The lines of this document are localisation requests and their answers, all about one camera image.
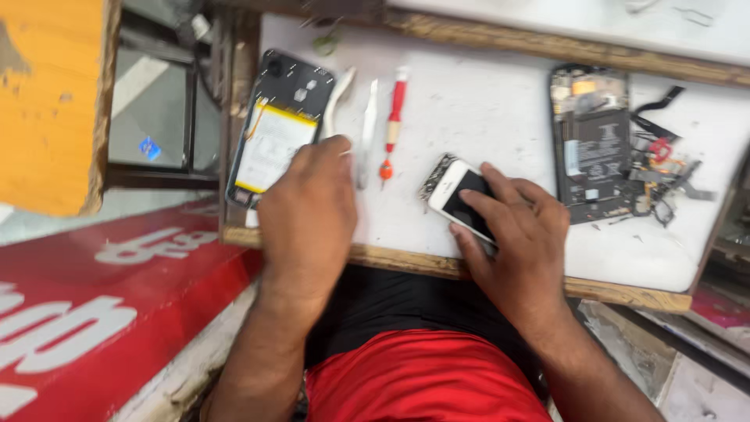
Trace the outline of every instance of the hand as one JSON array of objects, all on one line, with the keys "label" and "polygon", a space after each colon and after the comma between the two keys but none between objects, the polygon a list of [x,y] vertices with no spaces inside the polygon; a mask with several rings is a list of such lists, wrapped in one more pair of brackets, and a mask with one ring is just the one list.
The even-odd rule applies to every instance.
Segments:
[{"label": "hand", "polygon": [[471,231],[451,223],[474,281],[524,337],[569,312],[563,294],[568,210],[526,179],[508,179],[489,163],[482,176],[495,198],[464,189],[460,198],[487,221],[499,251],[487,256]]},{"label": "hand", "polygon": [[303,146],[263,195],[261,298],[281,300],[312,318],[325,308],[357,225],[351,155],[344,154],[350,148],[342,136]]}]

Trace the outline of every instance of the phone screen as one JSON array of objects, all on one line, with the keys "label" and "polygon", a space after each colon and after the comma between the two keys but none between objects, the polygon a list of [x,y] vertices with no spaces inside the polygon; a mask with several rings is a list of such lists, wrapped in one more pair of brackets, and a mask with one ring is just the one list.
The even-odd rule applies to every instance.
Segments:
[{"label": "phone screen", "polygon": [[495,240],[495,236],[492,235],[492,232],[487,227],[485,219],[458,197],[458,192],[460,192],[461,189],[471,189],[473,191],[481,192],[489,197],[495,197],[487,182],[477,173],[468,170],[451,194],[451,197],[448,198],[448,202],[445,203],[442,210],[451,216],[454,216],[456,219],[461,220],[464,224],[479,233],[484,234],[486,237]]}]

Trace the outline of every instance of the smartphone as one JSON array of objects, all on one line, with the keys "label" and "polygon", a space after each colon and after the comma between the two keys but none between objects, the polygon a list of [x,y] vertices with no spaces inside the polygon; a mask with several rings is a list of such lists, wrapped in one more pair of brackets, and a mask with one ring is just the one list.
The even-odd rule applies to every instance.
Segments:
[{"label": "smartphone", "polygon": [[315,143],[333,74],[279,50],[263,53],[226,187],[226,200],[255,209],[297,150]]},{"label": "smartphone", "polygon": [[557,195],[571,224],[632,211],[629,78],[567,64],[552,71],[550,102]]},{"label": "smartphone", "polygon": [[452,222],[471,230],[480,239],[495,244],[495,237],[487,223],[471,206],[466,205],[458,192],[471,189],[494,197],[479,170],[451,153],[440,157],[435,168],[424,181],[418,196],[427,205]]}]

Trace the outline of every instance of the orange wooden panel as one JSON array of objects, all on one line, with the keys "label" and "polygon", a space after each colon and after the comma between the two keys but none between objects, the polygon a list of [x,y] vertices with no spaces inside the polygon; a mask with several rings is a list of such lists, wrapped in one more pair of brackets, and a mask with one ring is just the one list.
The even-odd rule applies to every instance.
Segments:
[{"label": "orange wooden panel", "polygon": [[120,0],[0,5],[0,202],[98,211],[119,17]]}]

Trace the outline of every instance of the red screwdriver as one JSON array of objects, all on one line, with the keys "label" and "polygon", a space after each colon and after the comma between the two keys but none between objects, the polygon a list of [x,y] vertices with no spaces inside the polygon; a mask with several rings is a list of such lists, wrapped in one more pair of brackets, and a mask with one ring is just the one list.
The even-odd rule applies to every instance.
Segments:
[{"label": "red screwdriver", "polygon": [[401,108],[404,105],[404,95],[407,91],[407,79],[409,79],[409,68],[401,66],[396,70],[396,87],[393,89],[393,104],[391,105],[391,115],[388,116],[388,133],[385,138],[385,161],[380,165],[380,179],[382,185],[380,190],[386,186],[386,180],[393,176],[393,167],[389,158],[391,152],[398,142],[398,132],[401,130]]}]

